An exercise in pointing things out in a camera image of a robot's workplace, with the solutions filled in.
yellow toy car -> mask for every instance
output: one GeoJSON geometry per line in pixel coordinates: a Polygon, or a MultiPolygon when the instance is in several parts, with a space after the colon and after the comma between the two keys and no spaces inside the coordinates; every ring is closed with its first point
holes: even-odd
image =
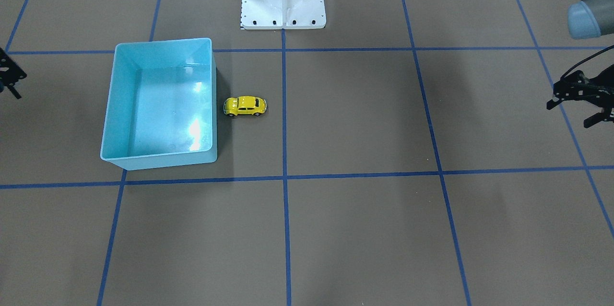
{"type": "Polygon", "coordinates": [[[259,116],[267,111],[267,101],[256,96],[229,97],[224,101],[224,114],[259,116]]]}

